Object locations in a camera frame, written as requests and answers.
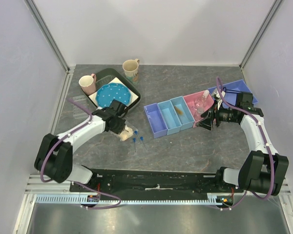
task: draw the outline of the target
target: pink mug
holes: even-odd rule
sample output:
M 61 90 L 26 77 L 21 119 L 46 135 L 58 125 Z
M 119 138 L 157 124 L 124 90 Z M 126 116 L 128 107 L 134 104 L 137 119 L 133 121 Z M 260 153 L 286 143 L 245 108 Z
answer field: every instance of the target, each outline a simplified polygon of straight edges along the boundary
M 79 85 L 86 95 L 89 96 L 97 91 L 96 80 L 96 74 L 91 74 L 90 76 L 83 76 L 79 79 Z

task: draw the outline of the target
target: white mug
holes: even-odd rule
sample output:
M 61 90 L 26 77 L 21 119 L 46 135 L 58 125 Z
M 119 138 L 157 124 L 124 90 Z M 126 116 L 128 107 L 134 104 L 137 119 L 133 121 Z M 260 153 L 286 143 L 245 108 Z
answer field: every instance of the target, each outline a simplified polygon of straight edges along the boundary
M 128 80 L 130 80 L 133 84 L 137 84 L 139 81 L 139 73 L 138 73 L 138 68 L 139 68 L 139 59 L 130 59 L 127 60 L 123 63 L 123 70 L 125 73 L 125 76 Z

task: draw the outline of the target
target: blue plate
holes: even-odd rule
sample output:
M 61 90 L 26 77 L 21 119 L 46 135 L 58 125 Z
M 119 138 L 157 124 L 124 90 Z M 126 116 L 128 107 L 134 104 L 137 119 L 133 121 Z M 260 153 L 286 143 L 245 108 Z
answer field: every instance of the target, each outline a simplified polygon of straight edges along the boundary
M 119 83 L 109 83 L 103 85 L 97 92 L 96 101 L 102 108 L 110 106 L 114 99 L 128 106 L 131 99 L 129 89 Z

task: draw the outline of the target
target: pink bin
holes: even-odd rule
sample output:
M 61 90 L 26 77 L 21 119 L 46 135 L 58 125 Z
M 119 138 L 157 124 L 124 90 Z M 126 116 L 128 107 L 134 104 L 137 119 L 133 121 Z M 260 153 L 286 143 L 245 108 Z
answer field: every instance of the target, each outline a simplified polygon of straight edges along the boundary
M 188 105 L 188 107 L 190 109 L 190 112 L 191 112 L 193 118 L 194 118 L 194 113 L 195 113 L 194 100 L 197 97 L 203 95 L 203 93 L 204 93 L 204 90 L 201 91 L 201 92 L 195 93 L 195 94 L 189 94 L 189 95 L 184 96 L 184 99 L 185 99 L 185 101 L 186 101 L 186 103 L 187 103 L 187 105 Z M 207 111 L 214 104 L 214 99 L 211 97 L 210 94 L 207 97 L 206 102 L 207 102 L 207 104 L 206 104 L 206 107 L 205 107 L 204 111 Z M 196 127 L 196 123 L 200 122 L 202 119 L 203 118 L 201 118 L 198 121 L 195 121 L 193 127 L 195 128 Z

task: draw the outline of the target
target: mug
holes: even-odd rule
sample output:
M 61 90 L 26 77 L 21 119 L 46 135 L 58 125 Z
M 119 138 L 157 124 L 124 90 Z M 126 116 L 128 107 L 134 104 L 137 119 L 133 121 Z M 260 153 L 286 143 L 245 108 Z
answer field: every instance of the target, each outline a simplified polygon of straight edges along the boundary
M 96 74 L 83 76 L 79 79 L 79 85 L 87 96 L 96 92 L 96 80 Z
M 125 73 L 125 76 L 128 80 L 130 80 L 133 84 L 137 84 L 139 81 L 139 73 L 138 73 L 138 68 L 139 68 L 139 59 L 130 59 L 127 60 L 123 63 L 123 70 Z

